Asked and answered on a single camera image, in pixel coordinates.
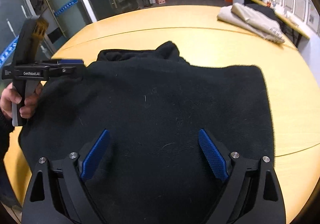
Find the sign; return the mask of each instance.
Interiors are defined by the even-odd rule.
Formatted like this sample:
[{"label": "sign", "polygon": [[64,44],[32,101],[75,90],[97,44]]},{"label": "sign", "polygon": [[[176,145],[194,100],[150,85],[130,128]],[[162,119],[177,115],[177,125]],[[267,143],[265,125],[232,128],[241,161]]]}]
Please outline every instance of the sign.
[{"label": "sign", "polygon": [[36,15],[41,15],[48,8],[46,0],[30,0]]},{"label": "sign", "polygon": [[9,44],[0,55],[0,68],[4,65],[7,58],[14,52],[17,46],[19,35]]},{"label": "sign", "polygon": [[54,13],[54,16],[57,17],[58,15],[62,14],[65,10],[69,9],[71,6],[75,5],[78,3],[78,0],[71,0],[68,3],[66,3],[64,6],[62,6],[59,10],[57,10]]}]

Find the folded beige cloth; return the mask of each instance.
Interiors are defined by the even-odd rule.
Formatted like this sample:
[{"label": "folded beige cloth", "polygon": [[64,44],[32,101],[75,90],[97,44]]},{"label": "folded beige cloth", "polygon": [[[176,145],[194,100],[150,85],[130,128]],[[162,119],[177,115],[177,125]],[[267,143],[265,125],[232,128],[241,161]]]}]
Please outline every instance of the folded beige cloth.
[{"label": "folded beige cloth", "polygon": [[276,21],[242,4],[235,3],[222,7],[217,18],[253,32],[263,39],[275,43],[284,43],[280,26]]}]

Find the black cloth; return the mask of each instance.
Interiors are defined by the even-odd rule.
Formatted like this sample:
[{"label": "black cloth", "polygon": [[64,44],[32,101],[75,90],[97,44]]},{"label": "black cloth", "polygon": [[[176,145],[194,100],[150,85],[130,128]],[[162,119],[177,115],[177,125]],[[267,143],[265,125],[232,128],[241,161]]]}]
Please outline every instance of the black cloth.
[{"label": "black cloth", "polygon": [[191,66],[171,42],[154,52],[102,51],[99,59],[82,80],[44,86],[20,146],[33,169],[40,157],[62,159],[108,129],[110,145],[85,183],[108,223],[204,220],[222,184],[199,147],[201,128],[230,151],[273,161],[259,68]]},{"label": "black cloth", "polygon": [[247,7],[250,7],[258,12],[263,13],[265,16],[269,17],[272,20],[278,21],[275,11],[270,7],[262,6],[260,4],[246,4]]},{"label": "black cloth", "polygon": [[13,130],[12,120],[7,120],[0,109],[0,161],[9,149],[9,134]]}]

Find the blue stripe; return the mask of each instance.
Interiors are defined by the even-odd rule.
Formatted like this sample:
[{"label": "blue stripe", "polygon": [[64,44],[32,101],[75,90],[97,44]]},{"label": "blue stripe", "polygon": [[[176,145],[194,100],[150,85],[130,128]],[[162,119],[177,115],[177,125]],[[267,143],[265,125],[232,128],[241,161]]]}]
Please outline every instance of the blue stripe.
[{"label": "blue stripe", "polygon": [[0,68],[4,65],[7,58],[14,52],[17,46],[19,35],[9,44],[0,55]]},{"label": "blue stripe", "polygon": [[75,5],[76,3],[78,3],[78,0],[70,0],[68,3],[66,3],[64,6],[62,6],[59,10],[57,10],[54,13],[54,16],[58,16],[60,14],[62,14],[65,10],[69,9],[71,6]]},{"label": "blue stripe", "polygon": [[228,180],[227,163],[203,129],[199,131],[198,142],[215,177],[222,182]]},{"label": "blue stripe", "polygon": [[110,134],[107,129],[105,129],[99,136],[96,143],[91,148],[90,152],[87,154],[86,158],[82,163],[82,172],[80,178],[83,181],[91,179],[96,171],[108,145],[110,142]]}]

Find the yellow table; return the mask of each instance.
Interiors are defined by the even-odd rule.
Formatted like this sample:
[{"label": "yellow table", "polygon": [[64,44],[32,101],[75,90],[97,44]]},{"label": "yellow table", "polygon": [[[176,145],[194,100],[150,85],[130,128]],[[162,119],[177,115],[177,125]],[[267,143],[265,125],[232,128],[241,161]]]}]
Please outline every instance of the yellow table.
[{"label": "yellow table", "polygon": [[[267,4],[261,0],[251,0],[252,2],[262,5],[262,6],[267,6]],[[297,43],[295,44],[296,47],[298,47],[299,42],[301,40],[301,37],[305,37],[306,39],[310,40],[310,37],[303,31],[301,30],[301,28],[299,28],[298,26],[296,26],[292,21],[290,21],[287,17],[285,17],[284,15],[275,12],[275,15],[282,21],[284,22],[287,26],[289,26],[291,29],[293,29],[294,31],[296,31],[297,33],[299,33],[298,39],[297,39]]]},{"label": "yellow table", "polygon": [[[275,169],[282,189],[287,223],[299,213],[320,176],[320,90],[290,40],[278,45],[236,26],[217,21],[219,7],[165,6],[114,16],[87,25],[55,54],[82,58],[89,65],[102,49],[155,49],[172,40],[192,65],[259,66],[271,107]],[[19,201],[30,171],[11,134],[5,165]]]}]

